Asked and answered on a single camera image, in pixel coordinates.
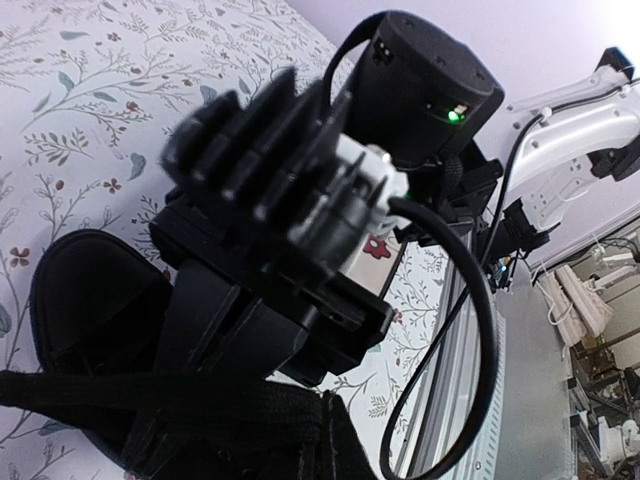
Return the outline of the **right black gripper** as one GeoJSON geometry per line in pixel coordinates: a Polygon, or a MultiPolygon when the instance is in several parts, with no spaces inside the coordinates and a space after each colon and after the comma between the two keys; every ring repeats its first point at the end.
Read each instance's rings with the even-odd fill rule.
{"type": "Polygon", "coordinates": [[[162,314],[153,369],[263,379],[281,372],[307,387],[357,366],[388,331],[392,309],[346,277],[366,238],[364,204],[324,207],[311,236],[223,208],[169,204],[149,230],[176,280],[162,314]]]}

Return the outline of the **black canvas shoe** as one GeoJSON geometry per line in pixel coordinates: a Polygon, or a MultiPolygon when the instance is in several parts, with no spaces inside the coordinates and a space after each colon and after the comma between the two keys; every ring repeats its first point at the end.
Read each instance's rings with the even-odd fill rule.
{"type": "Polygon", "coordinates": [[[177,402],[164,424],[171,448],[159,467],[125,455],[140,445],[135,413],[112,390],[104,406],[79,392],[105,376],[148,372],[157,356],[172,287],[127,243],[98,230],[69,233],[45,252],[31,285],[36,352],[66,401],[40,413],[80,429],[121,468],[144,479],[370,479],[374,473],[341,397],[260,382],[244,390],[216,384],[211,415],[177,402]],[[58,381],[76,375],[77,382],[58,381]]]}

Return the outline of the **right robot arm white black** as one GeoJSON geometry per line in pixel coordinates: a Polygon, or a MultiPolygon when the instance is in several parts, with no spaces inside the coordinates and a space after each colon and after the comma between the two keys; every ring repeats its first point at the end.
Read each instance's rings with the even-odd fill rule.
{"type": "Polygon", "coordinates": [[[401,11],[363,20],[340,47],[364,53],[338,96],[332,74],[304,93],[287,70],[248,105],[228,92],[175,130],[161,156],[175,183],[150,226],[178,271],[153,370],[188,383],[137,417],[126,453],[147,475],[188,437],[237,448],[280,440],[309,446],[307,394],[358,366],[380,343],[391,308],[349,279],[370,235],[445,249],[478,320],[479,381],[455,443],[428,472],[437,479],[481,431],[499,348],[484,268],[546,242],[519,204],[498,204],[468,249],[462,230],[491,195],[582,155],[639,140],[636,83],[622,56],[585,88],[556,92],[510,134],[505,162],[474,137],[504,92],[464,44],[401,11]]]}

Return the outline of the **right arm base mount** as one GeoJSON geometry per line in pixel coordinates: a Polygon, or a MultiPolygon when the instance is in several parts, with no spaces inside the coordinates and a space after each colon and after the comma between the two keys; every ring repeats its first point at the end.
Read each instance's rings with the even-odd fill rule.
{"type": "Polygon", "coordinates": [[[512,284],[518,253],[489,261],[484,273],[492,293],[508,290],[512,284]]]}

